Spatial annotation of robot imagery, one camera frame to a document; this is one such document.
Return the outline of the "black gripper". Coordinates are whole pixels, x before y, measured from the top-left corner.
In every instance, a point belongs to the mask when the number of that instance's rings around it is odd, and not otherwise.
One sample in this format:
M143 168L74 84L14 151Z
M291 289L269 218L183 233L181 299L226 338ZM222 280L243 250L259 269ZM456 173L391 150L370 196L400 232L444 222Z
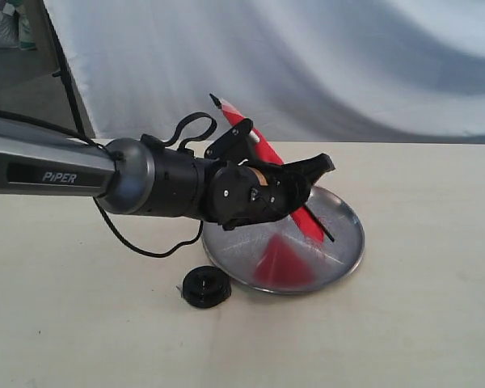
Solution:
M201 219L223 230L286 218L306 203L311 182L335 169L324 153L285 165L203 159L201 166Z

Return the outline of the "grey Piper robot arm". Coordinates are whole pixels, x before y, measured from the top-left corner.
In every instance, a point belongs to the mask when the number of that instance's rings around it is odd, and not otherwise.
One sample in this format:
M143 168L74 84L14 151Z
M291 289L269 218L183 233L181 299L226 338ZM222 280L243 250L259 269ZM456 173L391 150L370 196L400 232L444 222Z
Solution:
M187 217L226 230L279 221L333 168L326 154L283 165L198 158L185 143L172 149L150 135L99 145L0 118L0 194L89 196L113 214Z

